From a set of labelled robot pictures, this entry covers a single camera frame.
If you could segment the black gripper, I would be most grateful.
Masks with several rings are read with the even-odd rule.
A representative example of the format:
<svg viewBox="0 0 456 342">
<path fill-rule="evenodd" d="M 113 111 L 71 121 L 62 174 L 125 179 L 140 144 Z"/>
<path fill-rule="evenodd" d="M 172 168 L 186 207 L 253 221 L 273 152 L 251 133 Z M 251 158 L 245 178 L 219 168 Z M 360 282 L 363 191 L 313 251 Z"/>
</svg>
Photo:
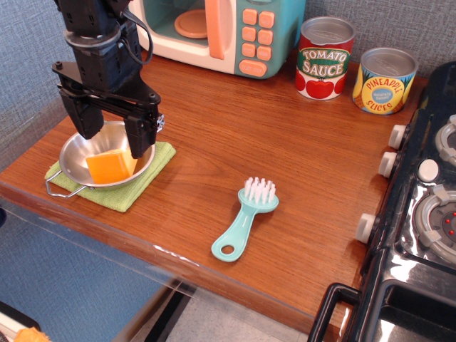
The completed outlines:
<svg viewBox="0 0 456 342">
<path fill-rule="evenodd" d="M 78 133 L 86 140 L 104 125 L 103 110 L 124 120 L 132 157 L 155 144 L 163 117 L 160 96 L 140 77 L 147 63 L 137 35 L 66 35 L 74 62 L 57 61 L 61 99 Z"/>
</svg>

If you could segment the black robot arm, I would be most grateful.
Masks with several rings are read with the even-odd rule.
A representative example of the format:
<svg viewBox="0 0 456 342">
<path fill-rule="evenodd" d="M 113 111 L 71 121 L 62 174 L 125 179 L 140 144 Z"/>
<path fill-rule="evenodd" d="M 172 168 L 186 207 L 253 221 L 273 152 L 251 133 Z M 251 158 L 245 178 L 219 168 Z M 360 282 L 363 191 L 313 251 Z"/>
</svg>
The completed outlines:
<svg viewBox="0 0 456 342">
<path fill-rule="evenodd" d="M 78 133 L 86 140 L 103 127 L 103 111 L 120 116 L 133 158 L 155 143 L 160 96 L 141 78 L 138 29 L 145 24 L 128 1 L 57 1 L 74 62 L 57 61 L 58 89 Z"/>
</svg>

